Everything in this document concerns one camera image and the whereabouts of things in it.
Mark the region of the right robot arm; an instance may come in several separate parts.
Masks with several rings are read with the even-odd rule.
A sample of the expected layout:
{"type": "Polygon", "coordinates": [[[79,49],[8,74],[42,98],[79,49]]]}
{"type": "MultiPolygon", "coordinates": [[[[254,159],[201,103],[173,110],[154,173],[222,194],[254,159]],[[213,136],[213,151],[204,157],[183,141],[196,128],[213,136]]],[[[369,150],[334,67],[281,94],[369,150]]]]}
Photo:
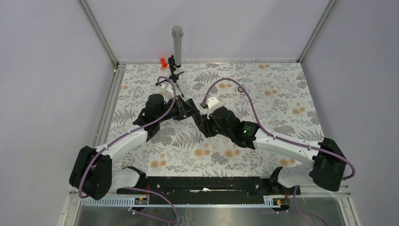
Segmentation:
{"type": "Polygon", "coordinates": [[[270,188],[281,194],[295,186],[316,185],[337,192],[348,165],[337,143],[329,138],[321,142],[298,140],[278,133],[266,133],[260,125],[241,121],[226,107],[210,115],[196,116],[194,121],[205,137],[221,135],[242,148],[270,151],[292,158],[300,165],[277,167],[270,177],[270,188]]]}

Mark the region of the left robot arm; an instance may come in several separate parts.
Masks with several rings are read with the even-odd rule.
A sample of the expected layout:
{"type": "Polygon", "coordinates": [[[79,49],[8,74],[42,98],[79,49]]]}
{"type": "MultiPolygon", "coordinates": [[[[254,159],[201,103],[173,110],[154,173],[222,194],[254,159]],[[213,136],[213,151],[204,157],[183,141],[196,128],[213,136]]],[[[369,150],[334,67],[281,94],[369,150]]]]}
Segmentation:
{"type": "Polygon", "coordinates": [[[144,173],[133,167],[113,170],[113,165],[135,147],[155,136],[166,120],[198,119],[200,112],[192,99],[178,95],[168,102],[161,94],[150,95],[129,130],[111,142],[97,147],[81,148],[73,166],[69,183],[78,189],[81,199],[102,199],[110,190],[128,187],[139,194],[145,190],[144,173]]]}

